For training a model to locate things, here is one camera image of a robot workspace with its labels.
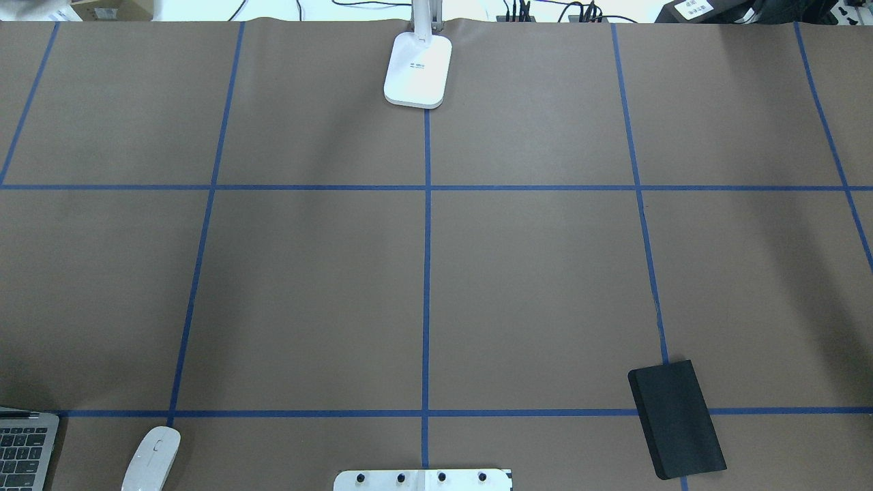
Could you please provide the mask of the grey laptop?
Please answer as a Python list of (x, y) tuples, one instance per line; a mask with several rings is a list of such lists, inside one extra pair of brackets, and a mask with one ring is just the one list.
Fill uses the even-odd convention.
[(56, 414), (1, 408), (1, 489), (43, 490), (59, 429)]

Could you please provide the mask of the white desk lamp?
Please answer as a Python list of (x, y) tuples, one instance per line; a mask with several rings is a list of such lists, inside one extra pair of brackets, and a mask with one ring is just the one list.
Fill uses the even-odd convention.
[(443, 1), (412, 1), (412, 31), (396, 36), (383, 84), (387, 102), (432, 110), (445, 99), (453, 46), (441, 34)]

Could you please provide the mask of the black folded mouse pad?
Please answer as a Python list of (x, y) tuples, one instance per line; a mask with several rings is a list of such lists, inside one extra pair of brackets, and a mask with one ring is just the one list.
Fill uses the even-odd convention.
[(627, 381), (659, 479), (727, 469), (692, 361), (633, 369)]

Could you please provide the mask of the white computer mouse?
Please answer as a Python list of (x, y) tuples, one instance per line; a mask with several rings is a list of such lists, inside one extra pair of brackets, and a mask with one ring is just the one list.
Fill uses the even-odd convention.
[(181, 433), (156, 426), (141, 439), (128, 464), (121, 490), (162, 490), (181, 444)]

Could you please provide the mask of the cardboard box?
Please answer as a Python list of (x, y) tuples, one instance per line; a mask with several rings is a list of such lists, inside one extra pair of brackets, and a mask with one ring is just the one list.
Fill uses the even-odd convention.
[(82, 21), (149, 22), (155, 15), (152, 0), (72, 1), (70, 6)]

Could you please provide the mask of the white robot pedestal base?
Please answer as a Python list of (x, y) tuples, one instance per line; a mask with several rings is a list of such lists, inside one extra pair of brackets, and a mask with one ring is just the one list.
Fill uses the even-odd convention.
[(499, 468), (381, 469), (338, 473), (334, 490), (512, 490), (512, 472)]

